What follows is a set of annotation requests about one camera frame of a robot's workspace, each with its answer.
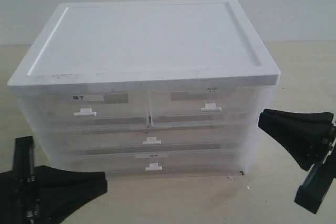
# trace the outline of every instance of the beige table surface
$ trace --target beige table surface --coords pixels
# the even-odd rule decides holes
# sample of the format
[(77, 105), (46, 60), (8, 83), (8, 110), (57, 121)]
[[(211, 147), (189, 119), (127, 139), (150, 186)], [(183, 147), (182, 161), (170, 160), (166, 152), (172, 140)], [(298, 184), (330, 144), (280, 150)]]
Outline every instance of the beige table surface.
[[(336, 112), (336, 42), (275, 42), (267, 47), (282, 72), (272, 108)], [(6, 86), (28, 48), (0, 46), (0, 172), (11, 168), (14, 138), (32, 133)], [(48, 165), (39, 146), (35, 153), (37, 165)], [(293, 202), (306, 174), (263, 133), (246, 176), (115, 178), (107, 194), (64, 223), (336, 223), (336, 183), (317, 215)]]

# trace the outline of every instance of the drawer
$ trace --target drawer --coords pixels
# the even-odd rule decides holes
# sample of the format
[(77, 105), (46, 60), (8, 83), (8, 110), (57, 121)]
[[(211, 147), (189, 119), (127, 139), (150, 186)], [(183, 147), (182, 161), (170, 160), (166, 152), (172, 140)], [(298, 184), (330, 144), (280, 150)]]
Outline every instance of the drawer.
[(53, 153), (67, 154), (75, 151), (131, 146), (167, 146), (197, 143), (238, 144), (257, 131), (256, 124), (225, 125), (219, 128), (180, 128), (145, 131), (82, 131), (63, 133), (36, 133), (42, 147), (51, 146)]
[(128, 129), (131, 125), (144, 129), (149, 124), (147, 95), (140, 92), (49, 95), (24, 98), (20, 103), (34, 131)]
[(153, 92), (150, 97), (151, 123), (154, 127), (163, 127), (257, 122), (259, 112), (275, 88)]
[(161, 173), (187, 170), (240, 171), (241, 154), (228, 150), (196, 150), (114, 155), (91, 155), (51, 161), (60, 169), (79, 172)]

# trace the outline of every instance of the drawer label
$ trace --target drawer label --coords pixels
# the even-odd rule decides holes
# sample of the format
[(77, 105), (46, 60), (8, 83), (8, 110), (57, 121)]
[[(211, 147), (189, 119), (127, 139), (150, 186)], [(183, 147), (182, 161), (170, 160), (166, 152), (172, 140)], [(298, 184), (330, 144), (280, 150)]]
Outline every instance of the drawer label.
[(82, 95), (72, 95), (72, 101), (90, 101), (90, 102), (103, 102), (104, 96), (102, 94), (82, 94)]
[(144, 154), (135, 154), (135, 158), (165, 158), (168, 157), (168, 154), (165, 153), (144, 153)]

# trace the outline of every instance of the white drawer handle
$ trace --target white drawer handle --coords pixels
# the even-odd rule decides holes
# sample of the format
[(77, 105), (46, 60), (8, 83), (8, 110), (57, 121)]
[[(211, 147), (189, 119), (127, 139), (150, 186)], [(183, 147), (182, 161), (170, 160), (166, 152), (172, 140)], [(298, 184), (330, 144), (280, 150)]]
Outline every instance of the white drawer handle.
[(143, 141), (142, 144), (161, 144), (160, 140), (156, 140), (156, 136), (147, 137), (146, 141)]
[(92, 108), (81, 108), (79, 112), (75, 112), (74, 116), (96, 116), (97, 113), (92, 111)]
[(222, 107), (217, 107), (216, 103), (206, 103), (204, 108), (201, 108), (201, 111), (222, 111)]
[(162, 170), (162, 166), (159, 166), (158, 163), (150, 163), (146, 170)]

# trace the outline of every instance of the storage drawer organizer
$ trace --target storage drawer organizer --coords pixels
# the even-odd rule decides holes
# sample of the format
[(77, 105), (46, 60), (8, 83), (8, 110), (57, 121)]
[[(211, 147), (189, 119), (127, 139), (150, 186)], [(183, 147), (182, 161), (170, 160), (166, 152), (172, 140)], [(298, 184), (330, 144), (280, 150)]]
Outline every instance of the storage drawer organizer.
[(56, 168), (234, 173), (279, 76), (237, 0), (68, 3), (8, 86)]

